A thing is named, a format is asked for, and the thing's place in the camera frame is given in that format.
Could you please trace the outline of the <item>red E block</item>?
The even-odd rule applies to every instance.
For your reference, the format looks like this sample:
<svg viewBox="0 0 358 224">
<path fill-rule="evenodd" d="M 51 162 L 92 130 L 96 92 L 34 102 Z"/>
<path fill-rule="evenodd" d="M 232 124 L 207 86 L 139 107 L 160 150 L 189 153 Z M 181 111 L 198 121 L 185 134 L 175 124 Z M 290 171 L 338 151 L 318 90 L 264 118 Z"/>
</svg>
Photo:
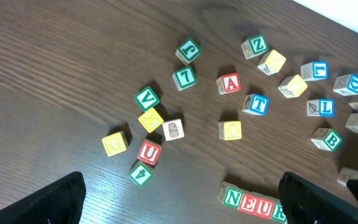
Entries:
<svg viewBox="0 0 358 224">
<path fill-rule="evenodd" d="M 244 192 L 238 210 L 253 215 L 258 202 L 258 197 L 252 195 L 250 192 Z"/>
</svg>

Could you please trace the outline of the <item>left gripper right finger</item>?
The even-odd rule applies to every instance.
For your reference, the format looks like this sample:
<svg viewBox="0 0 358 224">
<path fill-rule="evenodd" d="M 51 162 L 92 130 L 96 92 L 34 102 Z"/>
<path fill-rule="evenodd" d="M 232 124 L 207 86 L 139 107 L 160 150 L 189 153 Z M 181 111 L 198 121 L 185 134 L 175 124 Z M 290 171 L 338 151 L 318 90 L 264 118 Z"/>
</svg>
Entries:
<svg viewBox="0 0 358 224">
<path fill-rule="evenodd" d="M 278 185 L 289 224 L 358 224 L 358 208 L 318 185 L 287 171 Z"/>
</svg>

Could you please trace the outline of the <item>green R block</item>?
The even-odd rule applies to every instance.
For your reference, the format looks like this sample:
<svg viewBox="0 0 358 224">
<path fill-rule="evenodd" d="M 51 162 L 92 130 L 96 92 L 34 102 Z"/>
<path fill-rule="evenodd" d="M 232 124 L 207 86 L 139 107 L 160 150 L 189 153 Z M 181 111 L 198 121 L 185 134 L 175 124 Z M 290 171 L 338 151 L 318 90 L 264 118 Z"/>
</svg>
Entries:
<svg viewBox="0 0 358 224">
<path fill-rule="evenodd" d="M 280 203 L 275 203 L 270 219 L 280 223 L 287 223 L 286 215 Z"/>
</svg>

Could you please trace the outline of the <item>yellow S block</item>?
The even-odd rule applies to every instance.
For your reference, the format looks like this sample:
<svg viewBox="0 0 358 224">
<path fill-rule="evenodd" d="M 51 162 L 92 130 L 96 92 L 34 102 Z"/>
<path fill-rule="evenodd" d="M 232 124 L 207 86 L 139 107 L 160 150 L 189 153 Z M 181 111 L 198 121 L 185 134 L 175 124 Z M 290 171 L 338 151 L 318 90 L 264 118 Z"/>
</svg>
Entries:
<svg viewBox="0 0 358 224">
<path fill-rule="evenodd" d="M 343 167 L 339 172 L 337 182 L 346 186 L 348 180 L 358 180 L 358 170 Z"/>
</svg>

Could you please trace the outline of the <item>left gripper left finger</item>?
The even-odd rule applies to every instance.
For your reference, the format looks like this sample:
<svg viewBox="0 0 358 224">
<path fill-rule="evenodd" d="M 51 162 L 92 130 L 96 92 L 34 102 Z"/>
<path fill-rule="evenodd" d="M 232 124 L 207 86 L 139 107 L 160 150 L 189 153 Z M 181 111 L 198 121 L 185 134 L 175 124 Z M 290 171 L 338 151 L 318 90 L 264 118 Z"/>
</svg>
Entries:
<svg viewBox="0 0 358 224">
<path fill-rule="evenodd" d="M 81 172 L 72 172 L 0 210 L 0 224 L 78 224 L 86 187 Z"/>
</svg>

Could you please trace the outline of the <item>green N block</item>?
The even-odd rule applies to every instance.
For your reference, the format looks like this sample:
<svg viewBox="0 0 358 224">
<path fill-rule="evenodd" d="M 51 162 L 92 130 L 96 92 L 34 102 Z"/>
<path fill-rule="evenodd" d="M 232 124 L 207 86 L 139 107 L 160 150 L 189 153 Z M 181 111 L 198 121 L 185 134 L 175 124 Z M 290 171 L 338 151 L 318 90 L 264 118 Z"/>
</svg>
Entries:
<svg viewBox="0 0 358 224">
<path fill-rule="evenodd" d="M 242 202 L 243 194 L 244 191 L 238 186 L 229 182 L 221 182 L 218 190 L 218 199 L 223 205 L 238 209 Z"/>
</svg>

